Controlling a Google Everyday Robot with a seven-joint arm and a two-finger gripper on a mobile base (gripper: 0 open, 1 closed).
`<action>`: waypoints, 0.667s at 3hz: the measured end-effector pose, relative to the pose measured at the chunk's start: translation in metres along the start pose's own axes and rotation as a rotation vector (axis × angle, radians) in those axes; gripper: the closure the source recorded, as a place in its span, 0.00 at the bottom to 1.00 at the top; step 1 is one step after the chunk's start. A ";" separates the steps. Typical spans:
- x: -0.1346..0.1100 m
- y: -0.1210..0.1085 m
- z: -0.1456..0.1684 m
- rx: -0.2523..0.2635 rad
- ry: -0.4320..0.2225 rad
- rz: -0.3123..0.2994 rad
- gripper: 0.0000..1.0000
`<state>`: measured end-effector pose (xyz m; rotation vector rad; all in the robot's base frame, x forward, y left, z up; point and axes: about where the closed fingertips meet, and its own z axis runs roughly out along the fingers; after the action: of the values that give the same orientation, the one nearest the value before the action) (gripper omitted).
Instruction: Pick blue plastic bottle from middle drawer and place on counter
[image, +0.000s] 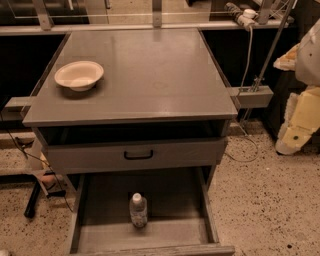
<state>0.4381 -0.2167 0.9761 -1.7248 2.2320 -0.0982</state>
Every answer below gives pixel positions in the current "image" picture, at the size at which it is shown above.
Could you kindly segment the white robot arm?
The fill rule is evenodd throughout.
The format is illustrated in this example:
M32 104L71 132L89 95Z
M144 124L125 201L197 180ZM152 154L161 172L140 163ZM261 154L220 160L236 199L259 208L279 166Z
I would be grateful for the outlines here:
M300 94L290 94L275 144L278 153L292 155L320 129L320 19L273 66L294 71L296 79L307 86Z

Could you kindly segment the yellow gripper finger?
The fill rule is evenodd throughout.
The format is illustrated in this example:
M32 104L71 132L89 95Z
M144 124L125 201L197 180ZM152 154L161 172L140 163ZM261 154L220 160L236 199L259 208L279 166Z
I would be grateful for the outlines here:
M273 67L283 71L294 71L298 48L299 45L296 44L284 55L277 58L273 63Z
M301 94L291 93L285 109L275 149L292 155L310 140L320 128L320 88L308 87Z

